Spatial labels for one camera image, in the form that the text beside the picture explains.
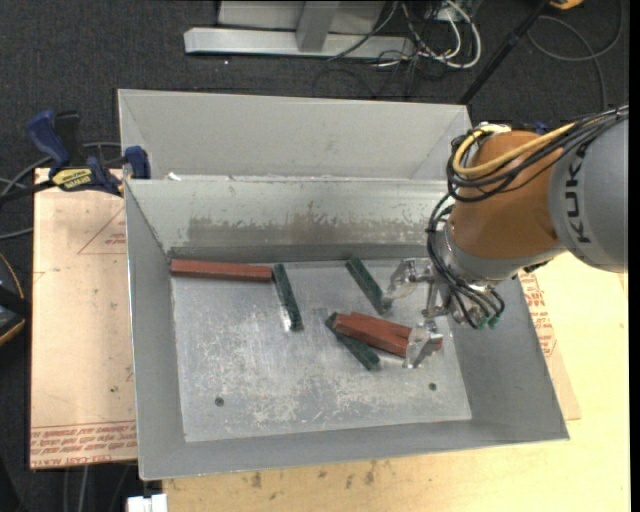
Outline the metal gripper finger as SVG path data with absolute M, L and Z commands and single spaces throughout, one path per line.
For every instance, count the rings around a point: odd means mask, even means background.
M 433 266 L 430 258 L 403 259 L 389 278 L 389 285 L 383 292 L 383 305 L 390 307 L 396 300 L 403 299 L 416 291 L 418 285 L 431 282 Z
M 427 357 L 438 352 L 443 345 L 443 333 L 434 321 L 425 321 L 410 332 L 403 366 L 418 368 Z

